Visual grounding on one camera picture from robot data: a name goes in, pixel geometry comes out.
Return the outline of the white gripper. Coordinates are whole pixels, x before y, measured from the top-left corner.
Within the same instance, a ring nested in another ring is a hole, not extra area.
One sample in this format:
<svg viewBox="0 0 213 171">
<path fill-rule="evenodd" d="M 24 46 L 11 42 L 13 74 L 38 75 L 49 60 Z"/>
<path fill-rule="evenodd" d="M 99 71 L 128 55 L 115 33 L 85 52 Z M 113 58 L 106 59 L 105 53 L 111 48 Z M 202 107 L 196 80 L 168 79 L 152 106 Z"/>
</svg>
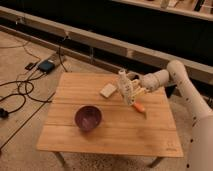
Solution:
<svg viewBox="0 0 213 171">
<path fill-rule="evenodd" d="M 147 93 L 147 90 L 141 86 L 139 79 L 130 80 L 130 84 L 133 87 L 132 100 Z"/>
</svg>

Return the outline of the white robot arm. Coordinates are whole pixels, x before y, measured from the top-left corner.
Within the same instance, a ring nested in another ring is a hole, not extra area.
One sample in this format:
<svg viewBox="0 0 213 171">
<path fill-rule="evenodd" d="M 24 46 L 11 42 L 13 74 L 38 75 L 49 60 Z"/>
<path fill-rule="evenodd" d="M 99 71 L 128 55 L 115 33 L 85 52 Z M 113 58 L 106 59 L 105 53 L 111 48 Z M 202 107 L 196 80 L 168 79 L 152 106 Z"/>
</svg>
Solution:
<svg viewBox="0 0 213 171">
<path fill-rule="evenodd" d="M 150 92 L 169 82 L 177 86 L 188 112 L 195 118 L 186 171 L 213 171 L 213 109 L 191 82 L 184 64 L 172 60 L 165 69 L 145 75 L 129 72 L 127 77 L 139 78 L 140 85 Z"/>
</svg>

